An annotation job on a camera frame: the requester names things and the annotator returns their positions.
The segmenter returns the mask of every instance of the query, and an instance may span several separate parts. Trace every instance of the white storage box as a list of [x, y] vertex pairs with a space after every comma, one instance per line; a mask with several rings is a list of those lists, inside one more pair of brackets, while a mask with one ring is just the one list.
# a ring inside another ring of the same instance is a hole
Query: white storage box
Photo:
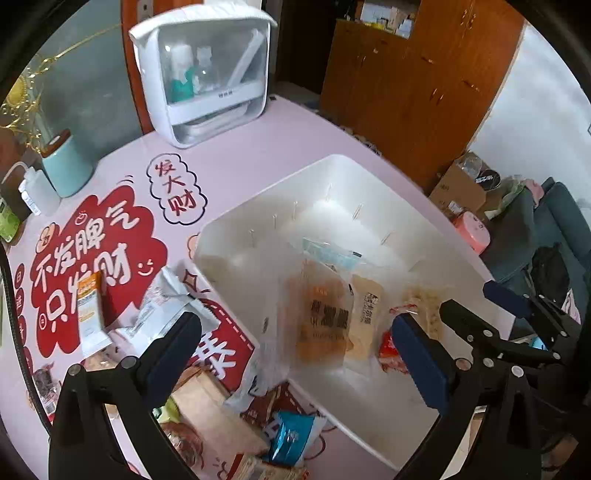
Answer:
[[272, 25], [258, 8], [224, 2], [177, 8], [131, 28], [156, 131], [187, 148], [259, 116]]
[[[195, 264], [254, 337], [272, 308], [269, 266], [260, 260], [264, 239], [271, 235], [294, 246], [308, 237], [359, 252], [368, 262], [391, 268], [394, 278], [398, 273], [400, 288], [413, 277], [443, 292], [442, 300], [454, 298], [493, 325], [509, 316], [484, 298], [485, 279], [428, 220], [358, 163], [331, 155], [222, 215], [199, 236]], [[470, 347], [446, 326], [441, 341], [453, 357], [471, 358]], [[290, 380], [393, 468], [405, 464], [437, 417], [410, 376], [386, 374], [377, 361], [366, 375], [292, 369]]]

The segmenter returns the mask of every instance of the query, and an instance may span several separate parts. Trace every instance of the gold decoration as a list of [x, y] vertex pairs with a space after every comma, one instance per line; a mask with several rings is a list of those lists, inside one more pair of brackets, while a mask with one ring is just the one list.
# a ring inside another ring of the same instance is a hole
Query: gold decoration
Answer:
[[37, 88], [38, 78], [42, 74], [47, 73], [52, 65], [67, 53], [120, 26], [121, 24], [116, 24], [100, 30], [74, 43], [55, 56], [42, 59], [36, 69], [33, 69], [31, 66], [25, 68], [8, 92], [4, 103], [0, 106], [0, 113], [11, 118], [8, 125], [0, 125], [0, 128], [11, 130], [15, 135], [21, 136], [25, 147], [30, 147], [37, 153], [40, 153], [43, 147], [41, 129], [44, 128], [43, 119], [41, 118], [41, 94], [43, 92], [43, 86], [41, 85], [40, 88]]

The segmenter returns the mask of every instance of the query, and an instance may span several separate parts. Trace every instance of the wire cable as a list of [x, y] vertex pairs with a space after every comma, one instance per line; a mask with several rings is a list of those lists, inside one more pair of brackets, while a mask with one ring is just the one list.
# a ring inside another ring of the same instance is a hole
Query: wire cable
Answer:
[[47, 434], [51, 436], [51, 422], [49, 421], [47, 413], [43, 408], [43, 404], [39, 398], [39, 393], [37, 392], [35, 383], [33, 382], [33, 377], [29, 371], [27, 360], [25, 359], [25, 350], [22, 345], [21, 331], [18, 328], [18, 316], [14, 299], [14, 286], [12, 285], [12, 273], [10, 272], [10, 264], [8, 263], [6, 250], [4, 250], [3, 247], [0, 248], [0, 274], [2, 274], [2, 279], [4, 280], [4, 297], [6, 298], [8, 320], [10, 322], [10, 330], [12, 332], [14, 348], [17, 352], [18, 365], [21, 367], [22, 377], [25, 381], [25, 385], [27, 386], [29, 397], [33, 402], [35, 411], [37, 412], [37, 415], [39, 415], [39, 420], [41, 420], [41, 424], [47, 430]]

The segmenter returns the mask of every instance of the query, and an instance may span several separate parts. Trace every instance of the wooden cupboard door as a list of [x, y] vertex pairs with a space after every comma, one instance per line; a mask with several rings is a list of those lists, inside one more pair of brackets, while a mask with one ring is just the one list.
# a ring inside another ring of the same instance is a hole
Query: wooden cupboard door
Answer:
[[492, 102], [515, 54], [524, 19], [505, 0], [475, 0], [456, 55], [465, 88]]
[[383, 92], [390, 87], [385, 76], [391, 64], [404, 58], [408, 41], [373, 28], [367, 30], [347, 118], [356, 134], [375, 142], [375, 118], [386, 108]]
[[437, 101], [431, 104], [423, 139], [411, 151], [416, 168], [411, 177], [425, 194], [439, 181], [439, 175], [464, 152], [486, 115], [489, 103], [478, 92], [448, 82]]
[[376, 146], [384, 157], [422, 187], [422, 159], [414, 154], [430, 136], [432, 115], [444, 96], [444, 74], [410, 50], [391, 65], [384, 82], [384, 108], [376, 122]]
[[362, 47], [361, 28], [364, 26], [338, 21], [330, 49], [329, 64], [320, 95], [320, 110], [340, 123], [345, 123], [355, 87]]
[[457, 47], [470, 18], [472, 0], [423, 0], [410, 35], [423, 61], [444, 65]]

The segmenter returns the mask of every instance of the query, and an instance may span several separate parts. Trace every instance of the green bottle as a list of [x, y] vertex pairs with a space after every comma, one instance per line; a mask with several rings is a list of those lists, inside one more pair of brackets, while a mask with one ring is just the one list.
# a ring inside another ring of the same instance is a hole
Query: green bottle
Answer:
[[0, 236], [10, 243], [17, 234], [21, 221], [12, 212], [6, 201], [0, 197]]

